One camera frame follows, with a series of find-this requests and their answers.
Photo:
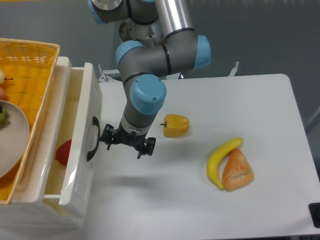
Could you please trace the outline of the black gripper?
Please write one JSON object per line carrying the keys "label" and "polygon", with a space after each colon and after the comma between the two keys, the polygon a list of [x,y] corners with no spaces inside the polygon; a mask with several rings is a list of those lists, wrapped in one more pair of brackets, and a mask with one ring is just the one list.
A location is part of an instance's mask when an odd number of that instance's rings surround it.
{"label": "black gripper", "polygon": [[148,137],[146,135],[138,135],[137,132],[125,129],[122,123],[119,124],[118,129],[114,129],[111,124],[106,124],[99,139],[106,145],[106,150],[109,151],[111,145],[123,144],[130,147],[135,147],[138,154],[137,159],[141,156],[151,156],[156,145],[155,137]]}

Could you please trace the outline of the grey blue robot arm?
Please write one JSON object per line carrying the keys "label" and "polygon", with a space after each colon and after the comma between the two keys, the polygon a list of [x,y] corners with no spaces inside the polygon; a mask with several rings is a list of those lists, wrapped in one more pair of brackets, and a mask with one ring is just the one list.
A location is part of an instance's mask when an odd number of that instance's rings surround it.
{"label": "grey blue robot arm", "polygon": [[98,143],[123,144],[139,156],[150,156],[156,139],[147,134],[167,94],[162,77],[208,66],[210,43],[206,36],[196,34],[183,0],[90,0],[88,5],[100,24],[131,20],[150,29],[158,25],[161,40],[153,46],[131,33],[116,49],[126,105],[118,128],[107,124],[97,136]]}

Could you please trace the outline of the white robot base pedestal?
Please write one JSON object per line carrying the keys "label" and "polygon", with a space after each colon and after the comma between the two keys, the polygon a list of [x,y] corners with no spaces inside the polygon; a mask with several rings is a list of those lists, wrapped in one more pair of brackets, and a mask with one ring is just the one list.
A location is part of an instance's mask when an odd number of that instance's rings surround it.
{"label": "white robot base pedestal", "polygon": [[159,19],[148,25],[138,24],[131,18],[125,19],[120,24],[119,36],[122,42],[139,41],[147,48],[165,43]]}

